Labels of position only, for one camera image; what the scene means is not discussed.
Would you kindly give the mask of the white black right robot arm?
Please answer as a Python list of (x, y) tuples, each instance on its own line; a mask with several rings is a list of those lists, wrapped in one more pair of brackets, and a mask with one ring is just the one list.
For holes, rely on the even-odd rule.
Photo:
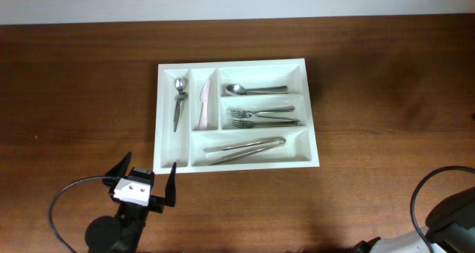
[[(474, 253), (474, 189), (469, 188), (441, 201), (426, 218), (422, 233), (435, 253)], [(351, 252), (429, 253), (415, 232), (393, 239), (361, 241)]]

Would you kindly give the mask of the small steel spoon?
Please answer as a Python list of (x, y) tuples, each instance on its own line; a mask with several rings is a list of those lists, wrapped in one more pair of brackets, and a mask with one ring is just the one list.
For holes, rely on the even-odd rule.
[(183, 77), (175, 79), (175, 88), (177, 89), (178, 93), (185, 92), (187, 87), (187, 80)]
[(180, 118), (181, 102), (186, 100), (188, 94), (186, 92), (181, 92), (176, 96), (176, 104), (174, 109), (174, 132), (177, 131), (177, 126)]

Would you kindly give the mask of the steel tablespoon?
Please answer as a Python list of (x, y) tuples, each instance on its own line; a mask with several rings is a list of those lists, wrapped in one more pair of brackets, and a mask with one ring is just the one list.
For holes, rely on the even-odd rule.
[(262, 94), (286, 94), (288, 93), (287, 86), (278, 86), (271, 88), (252, 88), (247, 90), (247, 95), (262, 95)]
[(227, 85), (225, 87), (225, 94), (229, 95), (229, 96), (250, 96), (250, 95), (247, 95), (247, 90), (248, 89), (251, 89), (251, 88), (245, 88), (244, 86), (242, 85)]

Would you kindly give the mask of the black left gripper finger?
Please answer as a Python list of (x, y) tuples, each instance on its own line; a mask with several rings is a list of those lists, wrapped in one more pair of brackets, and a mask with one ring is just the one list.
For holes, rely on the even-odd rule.
[(176, 171), (177, 163), (174, 162), (171, 167), (171, 172), (168, 176), (168, 181), (165, 187), (165, 197), (164, 205), (168, 207), (175, 207), (177, 196), (176, 196)]
[(105, 173), (107, 177), (124, 177), (132, 158), (132, 153), (129, 151), (113, 168)]

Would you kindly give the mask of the black-handled steel fork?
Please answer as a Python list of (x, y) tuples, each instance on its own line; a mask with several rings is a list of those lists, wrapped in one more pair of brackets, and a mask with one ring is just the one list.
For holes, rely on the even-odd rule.
[(269, 115), (261, 115), (257, 113), (256, 111), (247, 111), (246, 116), (248, 118), (251, 117), (260, 117), (260, 118), (266, 118), (266, 119), (278, 119), (278, 120), (283, 120), (283, 121), (290, 121), (290, 122), (299, 122), (299, 119), (292, 118), (292, 117), (285, 117), (285, 116), (269, 116)]

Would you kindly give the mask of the pink plastic knife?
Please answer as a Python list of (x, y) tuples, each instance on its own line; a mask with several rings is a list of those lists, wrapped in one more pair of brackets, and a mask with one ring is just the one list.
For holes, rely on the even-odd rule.
[(212, 81), (208, 79), (201, 91), (200, 101), (202, 102), (200, 121), (198, 125), (199, 130), (206, 130), (208, 125), (208, 103), (209, 103), (209, 91)]

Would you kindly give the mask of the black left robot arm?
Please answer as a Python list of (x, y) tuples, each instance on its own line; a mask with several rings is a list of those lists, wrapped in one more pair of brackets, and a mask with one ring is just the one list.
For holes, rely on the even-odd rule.
[(151, 193), (155, 173), (143, 168), (127, 170), (132, 153), (110, 169), (102, 183), (109, 187), (110, 198), (119, 204), (114, 216), (101, 216), (92, 221), (85, 232), (89, 252), (129, 253), (137, 250), (148, 214), (161, 214), (166, 206), (176, 204), (177, 164), (171, 167), (165, 196)]

